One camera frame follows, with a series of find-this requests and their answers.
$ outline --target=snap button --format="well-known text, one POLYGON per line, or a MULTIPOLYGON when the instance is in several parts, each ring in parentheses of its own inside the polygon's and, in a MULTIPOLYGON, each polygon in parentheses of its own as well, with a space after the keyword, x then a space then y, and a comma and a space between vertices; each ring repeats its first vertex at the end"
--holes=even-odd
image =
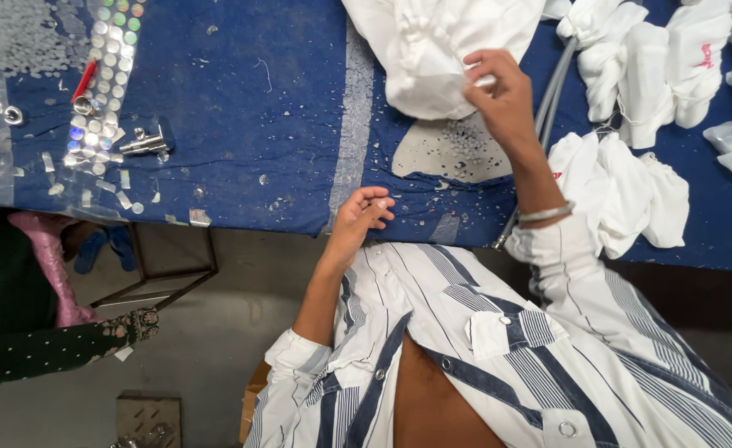
POLYGON ((565 437, 571 438, 576 435, 576 426, 571 425, 568 422, 559 424, 559 433, 565 437))

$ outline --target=cardboard box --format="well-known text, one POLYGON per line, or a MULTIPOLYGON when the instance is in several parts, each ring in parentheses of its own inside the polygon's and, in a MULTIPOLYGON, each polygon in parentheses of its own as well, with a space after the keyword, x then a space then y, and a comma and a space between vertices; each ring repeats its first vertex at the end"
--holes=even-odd
POLYGON ((266 376, 272 366, 261 359, 258 368, 255 369, 250 383, 244 389, 244 399, 241 401, 241 427, 238 430, 238 441, 244 443, 247 440, 247 432, 250 431, 250 424, 253 422, 253 413, 255 412, 255 398, 266 387, 266 376))

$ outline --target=pink fabric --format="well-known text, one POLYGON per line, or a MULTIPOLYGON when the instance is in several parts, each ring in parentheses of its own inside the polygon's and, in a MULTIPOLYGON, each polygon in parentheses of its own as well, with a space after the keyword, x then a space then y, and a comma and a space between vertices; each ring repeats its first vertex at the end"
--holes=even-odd
POLYGON ((102 322, 103 318, 99 317, 95 310, 78 306, 65 270, 61 233, 73 219, 36 211, 19 211, 10 214, 7 219, 32 240, 34 256, 37 257, 39 267, 56 291, 58 296, 56 328, 102 322))

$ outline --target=blue slipper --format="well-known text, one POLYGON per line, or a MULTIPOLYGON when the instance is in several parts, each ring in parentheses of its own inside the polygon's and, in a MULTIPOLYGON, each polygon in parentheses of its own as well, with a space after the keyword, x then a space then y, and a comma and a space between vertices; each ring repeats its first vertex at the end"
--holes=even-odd
POLYGON ((120 264, 125 272, 136 270, 136 257, 133 256, 131 235, 126 226, 109 227, 109 245, 114 253, 120 257, 120 264))
POLYGON ((108 240, 109 236, 105 230, 95 229, 92 235, 81 243, 78 256, 73 264, 73 270, 82 275, 90 273, 92 266, 95 265, 97 254, 100 253, 102 247, 106 245, 108 240))

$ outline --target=person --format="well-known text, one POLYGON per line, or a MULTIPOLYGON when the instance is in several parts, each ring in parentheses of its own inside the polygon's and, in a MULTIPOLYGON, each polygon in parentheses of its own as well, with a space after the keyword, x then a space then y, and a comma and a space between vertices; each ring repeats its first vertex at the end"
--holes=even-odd
POLYGON ((469 250, 387 242, 395 200, 339 210, 245 446, 732 446, 732 391, 593 251, 535 135, 509 53, 464 58, 464 95, 507 153, 522 221, 507 250, 544 311, 469 250), (492 76, 487 87, 474 82, 492 76))

